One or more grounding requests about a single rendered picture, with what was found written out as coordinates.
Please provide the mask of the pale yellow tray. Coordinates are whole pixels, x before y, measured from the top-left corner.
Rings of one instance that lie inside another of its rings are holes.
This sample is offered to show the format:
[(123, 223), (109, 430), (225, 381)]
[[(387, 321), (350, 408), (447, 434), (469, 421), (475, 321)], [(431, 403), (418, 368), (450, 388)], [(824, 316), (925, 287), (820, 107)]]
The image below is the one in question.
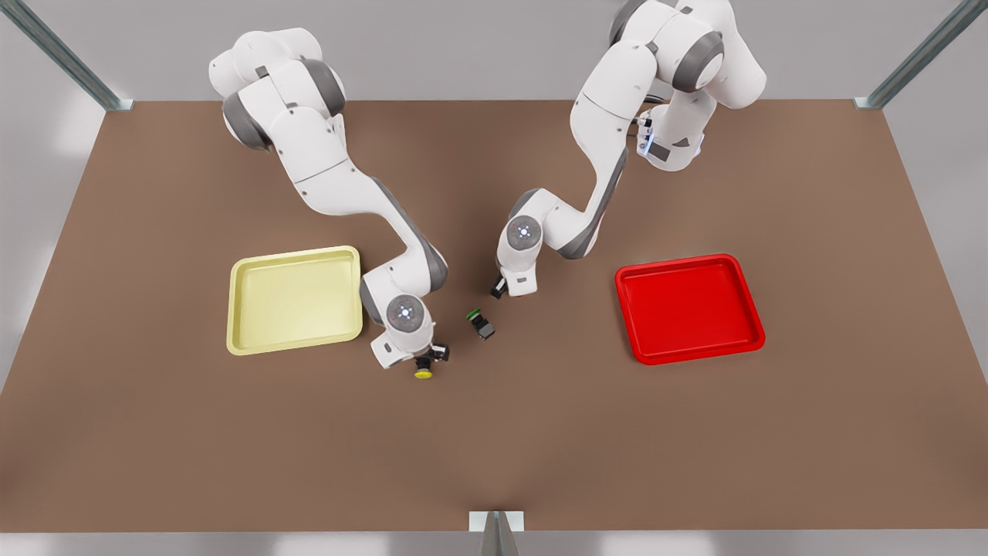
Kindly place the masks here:
[(333, 246), (243, 258), (230, 271), (227, 351), (237, 356), (352, 341), (363, 330), (360, 254)]

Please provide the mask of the red tray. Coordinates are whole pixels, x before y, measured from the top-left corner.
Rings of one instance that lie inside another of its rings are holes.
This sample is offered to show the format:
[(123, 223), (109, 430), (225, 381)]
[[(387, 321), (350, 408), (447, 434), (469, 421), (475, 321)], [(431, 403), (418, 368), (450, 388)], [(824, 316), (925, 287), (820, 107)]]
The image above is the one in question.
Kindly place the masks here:
[(758, 351), (765, 344), (741, 265), (730, 254), (624, 266), (614, 282), (631, 351), (642, 364)]

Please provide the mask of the silver frame post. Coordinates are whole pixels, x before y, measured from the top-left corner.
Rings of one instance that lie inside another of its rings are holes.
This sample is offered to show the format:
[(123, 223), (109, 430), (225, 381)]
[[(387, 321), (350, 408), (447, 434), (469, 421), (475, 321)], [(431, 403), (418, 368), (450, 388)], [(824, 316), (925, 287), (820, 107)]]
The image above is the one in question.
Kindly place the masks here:
[(479, 556), (519, 556), (514, 534), (523, 525), (523, 511), (469, 511), (469, 531), (481, 534)]
[(133, 99), (120, 98), (23, 0), (0, 0), (0, 12), (24, 32), (61, 70), (107, 112), (132, 110)]
[(988, 10), (988, 0), (961, 0), (875, 90), (853, 99), (859, 110), (882, 110), (957, 36)]

